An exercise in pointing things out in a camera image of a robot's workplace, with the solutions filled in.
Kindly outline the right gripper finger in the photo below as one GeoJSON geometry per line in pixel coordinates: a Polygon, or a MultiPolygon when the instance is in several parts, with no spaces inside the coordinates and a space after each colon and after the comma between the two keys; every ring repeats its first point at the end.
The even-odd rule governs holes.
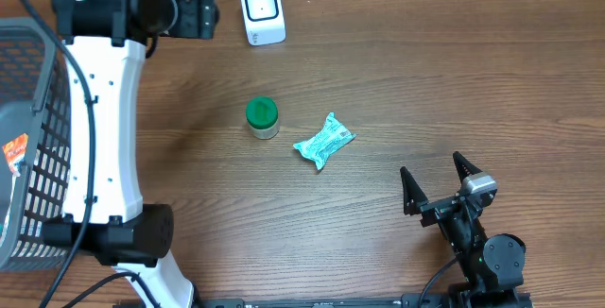
{"type": "Polygon", "coordinates": [[[400,169],[400,174],[405,203],[404,213],[407,215],[419,214],[423,205],[428,203],[428,199],[406,167],[403,166],[400,169]]]}
{"type": "Polygon", "coordinates": [[[467,177],[476,175],[482,172],[481,169],[469,162],[460,152],[453,153],[453,161],[458,172],[460,182],[463,182],[467,177]]]}

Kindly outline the teal tissue packet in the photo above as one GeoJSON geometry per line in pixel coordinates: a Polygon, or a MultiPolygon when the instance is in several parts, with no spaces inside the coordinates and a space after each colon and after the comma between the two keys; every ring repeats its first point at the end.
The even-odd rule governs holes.
{"type": "Polygon", "coordinates": [[[356,137],[350,132],[333,112],[330,112],[324,121],[322,129],[312,138],[298,142],[293,148],[298,150],[302,157],[312,161],[317,170],[323,169],[329,157],[339,149],[350,143],[356,137]]]}

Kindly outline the green lid jar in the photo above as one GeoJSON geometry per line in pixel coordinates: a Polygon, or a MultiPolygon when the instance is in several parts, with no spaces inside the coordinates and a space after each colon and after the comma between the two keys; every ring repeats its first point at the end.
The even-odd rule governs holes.
{"type": "Polygon", "coordinates": [[[256,138],[271,139],[279,132],[278,107],[271,98],[255,97],[248,103],[245,114],[251,133],[256,138]]]}

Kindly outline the orange snack packet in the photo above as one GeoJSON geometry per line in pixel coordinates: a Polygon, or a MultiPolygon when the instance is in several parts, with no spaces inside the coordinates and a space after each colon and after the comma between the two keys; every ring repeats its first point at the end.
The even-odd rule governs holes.
{"type": "Polygon", "coordinates": [[[23,133],[2,147],[9,171],[15,178],[21,176],[20,165],[26,157],[27,143],[28,135],[23,133]]]}

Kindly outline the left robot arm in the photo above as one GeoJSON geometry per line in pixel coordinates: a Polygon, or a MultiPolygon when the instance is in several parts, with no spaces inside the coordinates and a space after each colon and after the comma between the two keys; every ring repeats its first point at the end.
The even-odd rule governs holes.
{"type": "Polygon", "coordinates": [[[70,92],[70,162],[52,247],[93,255],[146,307],[199,307],[170,247],[174,214],[143,200],[136,169],[137,92],[160,37],[213,37],[215,0],[51,0],[70,92]]]}

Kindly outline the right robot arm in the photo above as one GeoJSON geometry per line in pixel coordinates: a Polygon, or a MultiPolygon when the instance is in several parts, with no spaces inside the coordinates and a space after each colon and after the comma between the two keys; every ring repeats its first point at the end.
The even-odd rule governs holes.
{"type": "Polygon", "coordinates": [[[451,197],[431,202],[406,167],[400,169],[404,213],[421,217],[421,225],[438,225],[451,246],[454,258],[438,270],[419,294],[401,296],[403,307],[530,307],[529,294],[520,294],[524,283],[526,245],[513,234],[488,236],[479,217],[497,193],[488,173],[453,153],[460,188],[451,197]],[[453,265],[459,265],[465,281],[445,293],[431,295],[432,285],[453,265]]]}

